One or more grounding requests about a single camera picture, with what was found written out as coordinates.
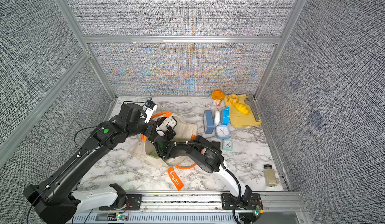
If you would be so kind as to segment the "canvas bag orange handles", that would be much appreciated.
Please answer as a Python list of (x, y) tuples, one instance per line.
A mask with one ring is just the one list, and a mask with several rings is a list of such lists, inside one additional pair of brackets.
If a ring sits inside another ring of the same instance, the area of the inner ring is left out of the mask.
[(171, 140), (170, 145), (168, 146), (169, 157), (166, 157), (165, 159), (160, 158), (155, 150), (155, 147), (150, 142), (150, 137), (146, 137), (144, 135), (141, 135), (139, 143), (134, 145), (129, 150), (129, 153), (149, 165), (167, 168), (170, 180), (172, 181), (176, 189), (178, 191), (181, 191), (181, 189), (184, 187), (184, 184), (176, 174), (175, 168), (187, 170), (195, 167), (196, 164), (187, 167), (180, 166), (180, 164), (186, 159), (186, 157), (177, 157), (175, 155), (170, 154), (169, 151), (172, 147), (175, 147), (175, 145), (179, 142), (185, 143), (186, 141), (195, 139), (198, 132), (198, 125), (187, 123), (185, 120), (182, 119), (180, 115), (166, 111), (160, 112), (151, 117), (152, 120), (156, 121), (155, 128), (157, 128), (157, 120), (159, 118), (169, 116), (173, 116), (177, 121), (177, 125), (173, 129), (176, 132), (176, 135)]

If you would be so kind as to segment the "blue rectangular alarm clock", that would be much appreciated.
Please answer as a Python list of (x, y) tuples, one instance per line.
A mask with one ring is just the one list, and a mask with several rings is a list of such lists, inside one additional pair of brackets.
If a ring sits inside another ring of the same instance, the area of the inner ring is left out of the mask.
[(204, 132), (205, 134), (212, 134), (214, 131), (214, 119), (211, 110), (205, 110), (203, 115)]

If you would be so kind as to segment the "light blue square alarm clock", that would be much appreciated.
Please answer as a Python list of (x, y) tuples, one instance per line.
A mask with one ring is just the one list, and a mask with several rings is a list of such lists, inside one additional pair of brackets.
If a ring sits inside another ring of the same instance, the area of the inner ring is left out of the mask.
[(215, 128), (215, 136), (220, 140), (228, 139), (230, 135), (231, 132), (228, 125), (218, 125)]

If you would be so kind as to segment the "white round alarm clock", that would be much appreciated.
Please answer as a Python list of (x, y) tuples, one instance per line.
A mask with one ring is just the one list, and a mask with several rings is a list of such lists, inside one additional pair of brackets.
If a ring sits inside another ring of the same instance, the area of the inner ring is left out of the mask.
[(221, 122), (221, 113), (220, 111), (215, 111), (214, 112), (214, 118), (213, 118), (213, 124), (214, 126), (218, 126)]

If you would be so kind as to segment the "mint green alarm clock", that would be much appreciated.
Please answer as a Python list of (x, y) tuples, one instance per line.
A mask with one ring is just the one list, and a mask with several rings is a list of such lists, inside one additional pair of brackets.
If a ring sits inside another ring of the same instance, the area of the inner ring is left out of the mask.
[(224, 151), (232, 151), (233, 150), (233, 142), (230, 139), (224, 139), (222, 142), (222, 150)]

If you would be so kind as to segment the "black square alarm clock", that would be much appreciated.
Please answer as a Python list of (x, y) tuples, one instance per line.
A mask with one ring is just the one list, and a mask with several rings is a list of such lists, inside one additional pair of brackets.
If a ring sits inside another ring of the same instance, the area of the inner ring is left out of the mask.
[(162, 131), (167, 131), (168, 127), (174, 129), (177, 125), (177, 121), (173, 116), (161, 117), (157, 120), (157, 129)]

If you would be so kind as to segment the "small black square clock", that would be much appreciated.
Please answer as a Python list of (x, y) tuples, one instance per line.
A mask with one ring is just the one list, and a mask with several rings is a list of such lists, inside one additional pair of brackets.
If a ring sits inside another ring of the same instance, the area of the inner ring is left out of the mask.
[(218, 149), (220, 149), (220, 147), (221, 147), (221, 143), (218, 142), (218, 141), (212, 141), (212, 145), (213, 145), (214, 147), (218, 148)]

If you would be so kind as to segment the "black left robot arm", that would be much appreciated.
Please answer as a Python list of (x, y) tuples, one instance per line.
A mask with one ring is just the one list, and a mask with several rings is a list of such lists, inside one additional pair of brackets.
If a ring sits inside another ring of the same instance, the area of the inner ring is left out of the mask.
[(152, 100), (142, 106), (131, 102), (122, 104), (119, 114), (93, 127), (78, 152), (54, 174), (39, 185), (30, 184), (25, 188), (23, 194), (31, 203), (30, 208), (47, 224), (64, 224), (77, 212), (88, 209), (125, 209), (126, 192), (118, 184), (90, 194), (75, 191), (75, 186), (95, 163), (128, 137), (149, 136), (155, 125), (151, 117), (156, 109)]

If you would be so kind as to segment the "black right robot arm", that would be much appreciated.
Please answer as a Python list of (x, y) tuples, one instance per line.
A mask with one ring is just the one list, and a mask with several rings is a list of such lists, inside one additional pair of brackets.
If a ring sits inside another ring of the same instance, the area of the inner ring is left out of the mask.
[(190, 158), (203, 171), (216, 174), (231, 192), (235, 199), (234, 208), (250, 209), (257, 203), (252, 199), (252, 190), (243, 184), (229, 169), (219, 147), (202, 136), (193, 140), (176, 142), (173, 137), (176, 132), (168, 127), (166, 131), (153, 127), (148, 140), (153, 144), (157, 155), (168, 160), (185, 156)]

